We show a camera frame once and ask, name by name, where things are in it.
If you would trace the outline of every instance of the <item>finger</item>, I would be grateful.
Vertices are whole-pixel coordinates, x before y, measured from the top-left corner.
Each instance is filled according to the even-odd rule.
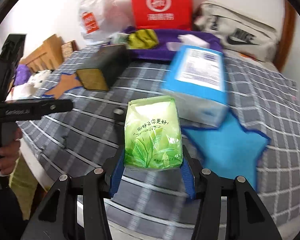
[[[14,165],[16,164],[17,159],[18,159],[18,156],[17,157],[10,157],[10,158],[7,158],[7,157],[1,158],[0,159],[0,170],[7,169],[11,166],[14,167]]]
[[[13,141],[9,145],[0,148],[0,155],[4,157],[18,156],[20,141]]]
[[[18,127],[18,129],[15,131],[14,133],[14,140],[18,141],[22,138],[22,131],[21,129]]]
[[[2,175],[9,175],[13,172],[14,166],[8,167],[4,170],[1,170]]]

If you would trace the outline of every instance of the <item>blue star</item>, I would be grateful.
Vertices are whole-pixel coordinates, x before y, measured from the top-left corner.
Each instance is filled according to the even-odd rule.
[[[217,129],[182,127],[182,132],[202,154],[204,168],[229,179],[244,176],[257,190],[257,161],[270,143],[268,136],[241,126],[232,111]]]

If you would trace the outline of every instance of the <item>gray plaid cloth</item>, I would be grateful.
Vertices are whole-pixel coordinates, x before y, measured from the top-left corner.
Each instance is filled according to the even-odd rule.
[[[54,87],[62,72],[74,73],[97,49],[73,53],[35,96]],[[240,123],[271,138],[258,162],[258,189],[275,223],[282,225],[300,214],[298,91],[292,81],[279,73],[232,57],[225,57],[224,63],[229,105]],[[161,95],[160,85],[168,71],[169,65],[134,61],[109,92],[83,88],[68,91],[62,98],[73,100],[71,112],[19,122],[25,141],[52,179],[61,173],[72,177],[87,174],[118,148],[113,109],[127,107],[130,100]],[[185,136],[182,142],[196,157],[196,149]],[[105,199],[106,212],[109,220],[138,233],[163,239],[190,239],[199,203],[186,202],[186,198],[178,170],[125,169],[118,193],[111,200]],[[225,199],[221,207],[219,238],[223,239]]]

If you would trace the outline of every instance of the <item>circular logo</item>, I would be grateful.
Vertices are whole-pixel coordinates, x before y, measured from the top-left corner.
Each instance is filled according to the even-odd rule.
[[[146,0],[148,8],[154,12],[164,12],[171,6],[171,0]]]

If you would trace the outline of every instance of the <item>tissue pack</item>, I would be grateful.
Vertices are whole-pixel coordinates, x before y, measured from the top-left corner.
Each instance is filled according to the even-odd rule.
[[[175,100],[170,96],[130,101],[124,125],[124,165],[131,169],[180,167],[182,144]]]
[[[227,112],[221,52],[182,46],[170,65],[162,91],[172,96],[179,117],[218,127]]]

